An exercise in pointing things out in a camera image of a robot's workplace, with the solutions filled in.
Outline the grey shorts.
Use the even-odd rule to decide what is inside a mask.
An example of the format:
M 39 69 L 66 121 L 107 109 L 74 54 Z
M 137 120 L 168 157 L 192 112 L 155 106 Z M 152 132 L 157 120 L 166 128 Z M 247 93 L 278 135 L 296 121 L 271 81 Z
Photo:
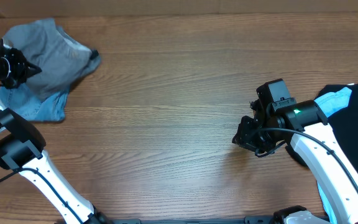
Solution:
M 10 28 L 3 36 L 42 72 L 27 79 L 27 87 L 41 101 L 94 72 L 101 63 L 96 49 L 70 37 L 52 18 Z

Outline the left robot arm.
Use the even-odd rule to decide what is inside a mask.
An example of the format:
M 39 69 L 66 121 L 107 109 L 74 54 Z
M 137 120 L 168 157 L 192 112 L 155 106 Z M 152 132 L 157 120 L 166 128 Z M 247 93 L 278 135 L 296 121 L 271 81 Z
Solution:
M 23 53 L 0 40 L 0 86 L 17 88 L 41 69 Z M 32 182 L 58 210 L 65 223 L 110 223 L 90 201 L 82 197 L 62 176 L 44 149 L 45 139 L 26 119 L 0 99 L 0 167 Z

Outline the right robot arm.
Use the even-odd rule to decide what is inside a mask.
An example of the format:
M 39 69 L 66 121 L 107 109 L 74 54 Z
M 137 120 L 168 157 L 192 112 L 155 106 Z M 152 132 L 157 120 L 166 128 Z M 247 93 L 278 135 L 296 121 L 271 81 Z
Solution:
M 358 223 L 358 84 L 327 85 L 297 102 L 281 79 L 264 83 L 232 142 L 257 157 L 280 147 L 314 175 L 329 223 Z

